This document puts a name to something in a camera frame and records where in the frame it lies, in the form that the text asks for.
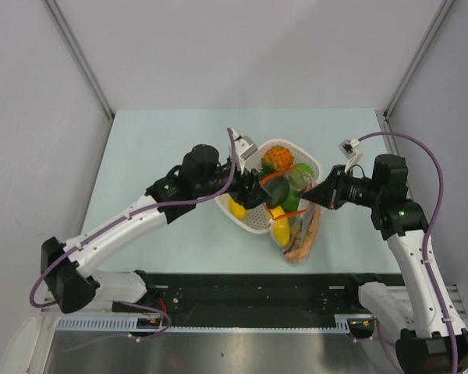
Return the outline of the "dark green avocado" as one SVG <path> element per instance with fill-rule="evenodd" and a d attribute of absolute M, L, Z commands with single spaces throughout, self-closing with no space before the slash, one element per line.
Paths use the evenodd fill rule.
<path fill-rule="evenodd" d="M 264 187 L 271 195 L 269 201 L 266 202 L 269 209 L 274 209 L 277 206 L 280 206 L 285 201 L 290 190 L 289 180 L 284 176 L 278 176 L 270 179 Z"/>

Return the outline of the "yellow mango front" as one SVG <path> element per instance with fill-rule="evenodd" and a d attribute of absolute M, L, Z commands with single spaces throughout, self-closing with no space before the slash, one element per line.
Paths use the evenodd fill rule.
<path fill-rule="evenodd" d="M 285 216 L 285 211 L 281 206 L 270 209 L 268 228 L 271 237 L 282 248 L 289 244 L 291 231 L 289 219 Z"/>

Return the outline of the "yellow mango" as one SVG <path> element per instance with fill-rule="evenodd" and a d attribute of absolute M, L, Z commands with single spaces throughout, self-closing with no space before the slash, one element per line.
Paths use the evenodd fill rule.
<path fill-rule="evenodd" d="M 248 213 L 248 210 L 238 204 L 232 197 L 229 198 L 229 211 L 239 221 L 244 220 Z"/>
<path fill-rule="evenodd" d="M 282 248 L 289 244 L 291 231 L 289 219 L 285 216 L 285 211 L 281 206 L 270 209 L 268 228 L 271 237 Z"/>

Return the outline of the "clear zip bag red zipper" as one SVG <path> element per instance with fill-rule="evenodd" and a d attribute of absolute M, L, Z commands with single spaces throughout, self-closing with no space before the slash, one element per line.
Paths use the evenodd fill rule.
<path fill-rule="evenodd" d="M 288 169 L 285 169 L 283 171 L 278 171 L 278 172 L 275 172 L 273 174 L 270 174 L 270 175 L 264 177 L 262 179 L 262 181 L 261 181 L 262 186 L 264 187 L 264 185 L 270 179 L 278 177 L 278 176 L 284 176 L 284 177 L 286 177 L 288 179 L 288 172 L 291 171 L 294 168 L 296 168 L 296 165 L 293 165 L 292 167 L 290 167 Z M 296 189 L 296 190 L 298 190 L 300 192 L 300 204 L 299 204 L 298 210 L 296 212 L 292 212 L 292 213 L 285 213 L 285 216 L 289 219 L 289 225 L 290 225 L 290 231 L 291 231 L 291 238 L 290 238 L 289 244 L 286 247 L 282 248 L 272 238 L 274 243 L 281 249 L 282 255 L 283 255 L 283 252 L 285 250 L 287 250 L 292 245 L 293 240 L 296 238 L 296 233 L 300 229 L 305 228 L 308 225 L 309 220 L 312 218 L 314 208 L 317 207 L 315 204 L 310 203 L 310 202 L 306 201 L 305 199 L 303 199 L 303 193 L 310 190 L 312 187 L 314 187 L 313 180 L 308 179 L 308 186 L 306 188 L 301 189 L 301 190 Z M 268 212 L 268 219 L 269 219 L 269 217 L 270 217 L 270 211 L 269 210 L 270 209 L 267 207 L 266 203 L 263 206 L 265 207 L 266 211 Z"/>

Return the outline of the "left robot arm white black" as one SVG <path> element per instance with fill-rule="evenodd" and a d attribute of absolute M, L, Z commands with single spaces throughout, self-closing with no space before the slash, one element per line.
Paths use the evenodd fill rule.
<path fill-rule="evenodd" d="M 103 291 L 114 302 L 129 302 L 146 312 L 155 306 L 157 293 L 138 273 L 110 273 L 103 277 L 98 267 L 146 233 L 171 224 L 194 210 L 199 203 L 229 194 L 245 209 L 268 201 L 255 169 L 246 162 L 257 147 L 238 139 L 225 164 L 209 145 L 196 145 L 181 164 L 148 187 L 145 193 L 117 217 L 84 235 L 65 242 L 51 237 L 41 245 L 41 281 L 45 282 L 65 314 L 77 312 Z"/>

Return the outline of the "yellow mango rear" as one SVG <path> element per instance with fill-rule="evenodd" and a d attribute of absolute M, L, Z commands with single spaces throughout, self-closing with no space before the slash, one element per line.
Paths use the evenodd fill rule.
<path fill-rule="evenodd" d="M 248 210 L 238 204 L 232 197 L 229 198 L 229 211 L 239 221 L 244 220 L 248 213 Z"/>

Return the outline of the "white plastic basket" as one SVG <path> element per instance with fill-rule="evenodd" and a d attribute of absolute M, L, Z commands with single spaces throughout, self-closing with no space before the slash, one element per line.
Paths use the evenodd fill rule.
<path fill-rule="evenodd" d="M 257 151 L 252 153 L 245 162 L 247 169 L 259 169 L 262 164 L 262 158 L 272 146 L 283 146 L 293 155 L 293 161 L 307 164 L 313 172 L 313 183 L 316 185 L 322 180 L 321 164 L 312 157 L 308 152 L 284 139 L 271 139 L 257 147 Z M 251 234 L 265 235 L 268 233 L 268 212 L 263 205 L 260 205 L 252 210 L 247 211 L 247 215 L 243 220 L 238 220 L 230 211 L 229 195 L 224 194 L 214 199 L 220 210 L 226 214 L 228 218 L 238 224 L 242 229 Z"/>

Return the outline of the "orange spiky fruit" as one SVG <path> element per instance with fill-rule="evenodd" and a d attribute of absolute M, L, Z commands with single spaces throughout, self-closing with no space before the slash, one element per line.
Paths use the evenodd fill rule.
<path fill-rule="evenodd" d="M 283 171 L 293 166 L 293 154 L 283 146 L 272 146 L 263 155 L 259 172 L 263 176 Z"/>

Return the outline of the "bright green apple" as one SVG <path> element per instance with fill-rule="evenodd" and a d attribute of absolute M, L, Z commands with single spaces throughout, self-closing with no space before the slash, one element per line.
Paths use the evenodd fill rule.
<path fill-rule="evenodd" d="M 314 179 L 314 171 L 313 169 L 304 163 L 300 163 L 296 165 L 296 173 L 299 177 L 303 179 L 309 179 L 313 180 Z"/>

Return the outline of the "brown kiwi fruit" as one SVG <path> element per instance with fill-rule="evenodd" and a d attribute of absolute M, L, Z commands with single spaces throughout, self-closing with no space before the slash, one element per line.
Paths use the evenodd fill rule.
<path fill-rule="evenodd" d="M 307 175 L 298 168 L 288 172 L 288 180 L 294 189 L 301 190 L 308 186 Z"/>

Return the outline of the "light blue table mat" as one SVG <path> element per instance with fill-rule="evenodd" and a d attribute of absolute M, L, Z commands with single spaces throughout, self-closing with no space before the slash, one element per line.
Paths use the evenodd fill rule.
<path fill-rule="evenodd" d="M 339 144 L 366 136 L 355 175 L 369 175 L 386 151 L 372 109 L 119 111 L 90 199 L 84 229 L 112 219 L 164 177 L 198 144 L 225 159 L 228 129 L 256 144 L 285 139 L 304 149 L 324 173 L 345 162 Z M 242 229 L 209 201 L 174 223 L 137 239 L 110 259 L 106 271 L 149 273 L 395 273 L 398 266 L 371 223 L 371 212 L 346 204 L 324 210 L 310 255 L 288 263 L 269 235 Z"/>

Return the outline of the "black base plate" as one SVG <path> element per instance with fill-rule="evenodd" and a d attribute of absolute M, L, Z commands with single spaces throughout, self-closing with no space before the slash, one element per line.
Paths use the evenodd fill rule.
<path fill-rule="evenodd" d="M 356 315 L 364 312 L 359 286 L 378 281 L 402 286 L 402 276 L 389 273 L 320 274 L 166 274 L 137 273 L 146 292 L 135 302 L 114 302 L 112 311 L 129 312 L 138 305 L 158 307 L 173 320 L 224 316 Z"/>

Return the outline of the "right aluminium corner post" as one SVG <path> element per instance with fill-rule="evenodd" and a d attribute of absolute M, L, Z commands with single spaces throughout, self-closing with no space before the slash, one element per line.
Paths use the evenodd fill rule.
<path fill-rule="evenodd" d="M 382 111 L 382 115 L 386 121 L 389 121 L 393 113 L 395 112 L 399 102 L 407 91 L 409 85 L 413 81 L 417 71 L 422 66 L 425 58 L 427 57 L 430 49 L 438 38 L 438 35 L 441 33 L 442 28 L 445 25 L 445 22 L 451 15 L 454 7 L 459 3 L 456 0 L 444 0 L 441 2 L 438 7 L 437 12 L 434 15 L 434 18 L 430 22 L 427 31 L 421 39 L 420 44 L 418 45 L 413 57 L 411 58 L 406 71 L 403 73 L 399 84 L 396 86 L 393 95 L 389 99 L 385 109 Z"/>

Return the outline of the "aluminium corner post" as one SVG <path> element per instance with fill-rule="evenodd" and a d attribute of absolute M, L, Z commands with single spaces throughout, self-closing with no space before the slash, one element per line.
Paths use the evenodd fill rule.
<path fill-rule="evenodd" d="M 83 77 L 85 83 L 87 84 L 89 90 L 93 94 L 95 100 L 97 101 L 98 106 L 104 112 L 105 117 L 109 120 L 110 123 L 113 123 L 115 118 L 115 112 L 111 109 L 109 101 L 104 94 L 100 83 L 96 75 L 94 74 L 93 69 L 90 66 L 89 61 L 79 41 L 76 38 L 66 16 L 63 14 L 62 8 L 55 0 L 42 0 L 42 5 L 44 6 L 47 14 L 51 18 L 56 30 L 58 31 L 60 37 L 62 38 L 67 51 L 70 53 L 73 61 L 75 62 L 81 76 Z"/>
<path fill-rule="evenodd" d="M 445 22 L 451 15 L 454 7 L 459 3 L 456 0 L 444 0 L 441 2 L 438 7 L 437 12 L 434 15 L 434 18 L 430 22 L 427 31 L 421 39 L 420 44 L 418 45 L 413 57 L 411 58 L 406 71 L 403 73 L 399 84 L 396 86 L 393 95 L 389 99 L 385 109 L 382 111 L 382 115 L 386 121 L 389 121 L 393 113 L 395 112 L 399 102 L 407 91 L 409 85 L 413 81 L 417 71 L 422 66 L 425 58 L 427 57 L 430 49 L 438 38 L 438 35 L 441 33 L 442 28 L 445 25 Z"/>

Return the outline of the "left aluminium corner post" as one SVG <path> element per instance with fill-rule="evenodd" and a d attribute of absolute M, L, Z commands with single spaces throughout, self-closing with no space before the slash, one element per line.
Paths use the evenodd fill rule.
<path fill-rule="evenodd" d="M 97 101 L 98 106 L 104 112 L 105 117 L 109 120 L 110 123 L 113 123 L 115 118 L 115 112 L 111 109 L 109 101 L 104 94 L 100 83 L 96 75 L 94 74 L 93 69 L 90 66 L 89 61 L 79 41 L 76 38 L 66 16 L 63 14 L 62 8 L 55 0 L 42 0 L 42 5 L 44 6 L 47 14 L 51 18 L 56 30 L 58 31 L 60 37 L 62 38 L 67 51 L 70 53 L 73 61 L 75 62 L 81 76 L 83 77 L 85 83 L 87 84 L 89 90 L 93 94 L 95 100 Z"/>

